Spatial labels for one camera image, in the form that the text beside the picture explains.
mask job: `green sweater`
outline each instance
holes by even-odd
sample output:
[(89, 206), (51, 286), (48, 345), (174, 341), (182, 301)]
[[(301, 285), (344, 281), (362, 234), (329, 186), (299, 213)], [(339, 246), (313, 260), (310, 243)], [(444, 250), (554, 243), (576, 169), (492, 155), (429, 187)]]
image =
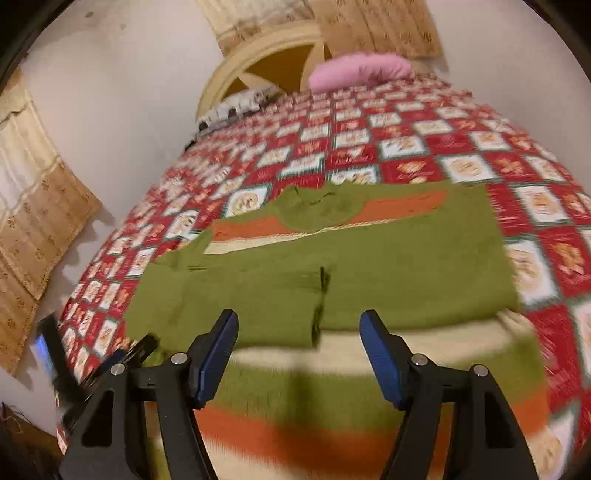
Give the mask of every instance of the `green sweater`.
[(311, 347), (319, 329), (357, 329), (366, 309), (413, 329), (517, 307), (484, 185), (328, 184), (289, 187), (162, 256), (125, 319), (130, 337), (183, 350), (231, 308), (238, 346)]

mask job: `orange stripe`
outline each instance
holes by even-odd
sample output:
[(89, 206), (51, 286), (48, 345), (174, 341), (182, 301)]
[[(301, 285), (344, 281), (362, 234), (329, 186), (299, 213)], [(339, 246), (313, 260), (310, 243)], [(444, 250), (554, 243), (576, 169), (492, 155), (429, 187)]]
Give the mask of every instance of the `orange stripe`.
[[(512, 406), (526, 436), (548, 420), (545, 387)], [(196, 412), (205, 437), (244, 455), (310, 471), (348, 475), (379, 475), (391, 453), (396, 431), (337, 432), (271, 424), (235, 412), (208, 407)], [(443, 469), (452, 423), (450, 406), (442, 409), (431, 468)]]
[[(428, 213), (441, 206), (448, 196), (449, 193), (442, 190), (414, 197), (370, 200), (357, 215), (347, 222), (347, 225), (396, 220)], [(278, 218), (272, 216), (248, 223), (234, 223), (222, 220), (214, 222), (212, 228), (213, 241), (215, 242), (225, 242), (235, 238), (261, 238), (298, 233), (287, 228)]]
[(266, 217), (250, 223), (214, 222), (213, 241), (225, 242), (235, 238), (259, 238), (262, 236), (297, 233), (284, 226), (276, 217)]
[(414, 197), (370, 200), (348, 224), (396, 220), (432, 212), (447, 200), (447, 190), (433, 191)]

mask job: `beige curtain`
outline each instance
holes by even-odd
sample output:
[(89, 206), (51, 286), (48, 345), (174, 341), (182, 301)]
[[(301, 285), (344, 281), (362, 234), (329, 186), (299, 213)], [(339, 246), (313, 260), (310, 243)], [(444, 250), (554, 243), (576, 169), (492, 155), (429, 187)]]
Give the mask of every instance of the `beige curtain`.
[(442, 54), (425, 0), (311, 0), (311, 6), (334, 56), (354, 51), (408, 59)]
[(224, 56), (269, 27), (314, 19), (333, 56), (354, 51), (393, 52), (407, 58), (441, 56), (425, 0), (196, 1)]
[(0, 367), (8, 372), (51, 270), (99, 206), (58, 156), (17, 72), (0, 96)]

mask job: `wooden headboard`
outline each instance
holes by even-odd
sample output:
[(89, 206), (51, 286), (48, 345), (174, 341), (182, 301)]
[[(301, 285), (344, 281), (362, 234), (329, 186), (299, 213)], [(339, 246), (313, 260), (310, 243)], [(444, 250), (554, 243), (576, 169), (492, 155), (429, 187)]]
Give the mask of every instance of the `wooden headboard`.
[(331, 58), (313, 20), (296, 21), (267, 30), (230, 53), (203, 89), (197, 117), (224, 98), (247, 88), (276, 85), (285, 93), (307, 87), (314, 67)]

